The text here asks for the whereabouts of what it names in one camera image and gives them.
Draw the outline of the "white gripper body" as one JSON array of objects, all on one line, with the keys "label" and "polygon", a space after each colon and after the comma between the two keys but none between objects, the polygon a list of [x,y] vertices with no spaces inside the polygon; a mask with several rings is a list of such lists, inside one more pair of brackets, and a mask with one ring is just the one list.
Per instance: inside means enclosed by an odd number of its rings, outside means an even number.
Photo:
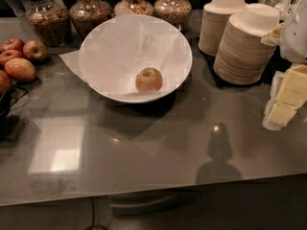
[{"label": "white gripper body", "polygon": [[268,46],[278,46],[280,55],[291,63],[307,63],[307,3],[294,6],[282,26],[261,38]]}]

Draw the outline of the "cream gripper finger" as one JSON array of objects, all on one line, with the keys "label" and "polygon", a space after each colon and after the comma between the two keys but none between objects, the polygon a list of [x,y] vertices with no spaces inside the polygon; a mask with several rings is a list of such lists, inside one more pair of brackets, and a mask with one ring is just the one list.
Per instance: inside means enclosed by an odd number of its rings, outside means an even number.
[{"label": "cream gripper finger", "polygon": [[307,65],[294,63],[285,73],[276,71],[270,97],[262,125],[266,129],[278,131],[307,102]]}]

